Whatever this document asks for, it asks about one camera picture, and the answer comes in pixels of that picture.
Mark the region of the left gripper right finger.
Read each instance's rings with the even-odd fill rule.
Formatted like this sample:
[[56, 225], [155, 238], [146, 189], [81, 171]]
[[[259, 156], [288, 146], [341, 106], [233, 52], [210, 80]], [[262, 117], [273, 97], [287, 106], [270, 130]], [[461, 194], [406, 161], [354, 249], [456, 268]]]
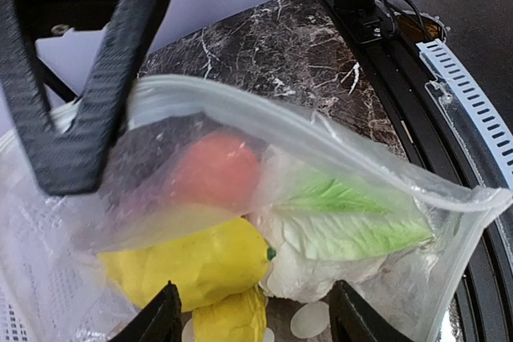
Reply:
[[344, 280], [329, 294], [329, 321], [333, 342], [412, 342]]

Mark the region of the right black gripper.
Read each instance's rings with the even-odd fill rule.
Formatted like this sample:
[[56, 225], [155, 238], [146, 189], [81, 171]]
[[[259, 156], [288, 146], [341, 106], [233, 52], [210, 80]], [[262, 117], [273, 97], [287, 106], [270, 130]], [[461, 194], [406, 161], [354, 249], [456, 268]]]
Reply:
[[[1, 84], [34, 177], [47, 194], [98, 189], [133, 79], [169, 2], [1, 0]], [[108, 22], [75, 119], [59, 131], [31, 42], [70, 29], [100, 30]]]

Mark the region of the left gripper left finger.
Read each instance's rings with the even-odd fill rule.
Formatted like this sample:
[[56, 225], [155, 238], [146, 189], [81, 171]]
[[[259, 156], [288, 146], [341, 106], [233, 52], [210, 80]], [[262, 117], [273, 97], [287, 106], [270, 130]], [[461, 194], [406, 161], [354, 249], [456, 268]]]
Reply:
[[142, 311], [109, 342], [180, 342], [181, 302], [170, 281]]

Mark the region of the clear zip top bag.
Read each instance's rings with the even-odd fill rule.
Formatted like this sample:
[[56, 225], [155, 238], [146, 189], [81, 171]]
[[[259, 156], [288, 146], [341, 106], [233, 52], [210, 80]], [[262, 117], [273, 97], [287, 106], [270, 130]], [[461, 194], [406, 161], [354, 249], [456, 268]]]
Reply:
[[36, 341], [101, 341], [166, 284], [202, 316], [348, 282], [432, 341], [485, 228], [512, 203], [315, 112], [201, 78], [141, 78], [93, 192], [48, 195], [1, 140], [1, 293]]

